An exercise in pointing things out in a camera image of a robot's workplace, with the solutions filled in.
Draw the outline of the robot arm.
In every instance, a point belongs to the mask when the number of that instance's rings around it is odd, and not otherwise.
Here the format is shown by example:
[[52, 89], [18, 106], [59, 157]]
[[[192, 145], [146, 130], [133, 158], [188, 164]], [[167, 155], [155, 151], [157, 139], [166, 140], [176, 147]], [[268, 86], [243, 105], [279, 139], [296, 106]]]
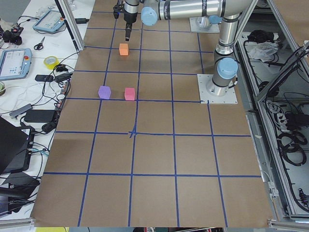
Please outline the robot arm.
[[232, 59], [234, 44], [249, 16], [256, 6], [254, 0], [119, 0], [113, 7], [114, 18], [124, 15], [126, 41], [129, 41], [132, 25], [141, 13], [142, 23], [153, 26], [159, 20], [182, 18], [205, 19], [208, 24], [220, 20], [218, 42], [214, 48], [215, 71], [205, 84], [213, 96], [224, 96], [235, 84], [238, 65]]

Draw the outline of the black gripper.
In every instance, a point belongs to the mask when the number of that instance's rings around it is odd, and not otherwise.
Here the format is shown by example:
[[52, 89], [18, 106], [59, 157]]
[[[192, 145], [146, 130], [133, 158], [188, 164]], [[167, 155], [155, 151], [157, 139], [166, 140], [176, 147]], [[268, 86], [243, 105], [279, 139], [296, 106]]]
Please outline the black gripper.
[[138, 13], [129, 13], [124, 10], [124, 20], [126, 21], [126, 28], [125, 28], [125, 40], [129, 41], [131, 32], [132, 32], [132, 24], [136, 22]]

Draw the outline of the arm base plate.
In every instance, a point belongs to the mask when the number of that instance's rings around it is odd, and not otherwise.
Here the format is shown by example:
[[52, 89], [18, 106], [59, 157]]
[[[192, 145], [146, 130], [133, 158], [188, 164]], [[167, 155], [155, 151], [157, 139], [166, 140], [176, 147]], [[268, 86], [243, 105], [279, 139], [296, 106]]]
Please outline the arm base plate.
[[235, 88], [230, 81], [227, 87], [218, 87], [212, 81], [213, 74], [198, 74], [197, 83], [201, 104], [237, 104]]
[[219, 24], [222, 18], [216, 15], [189, 18], [191, 32], [195, 33], [220, 33]]

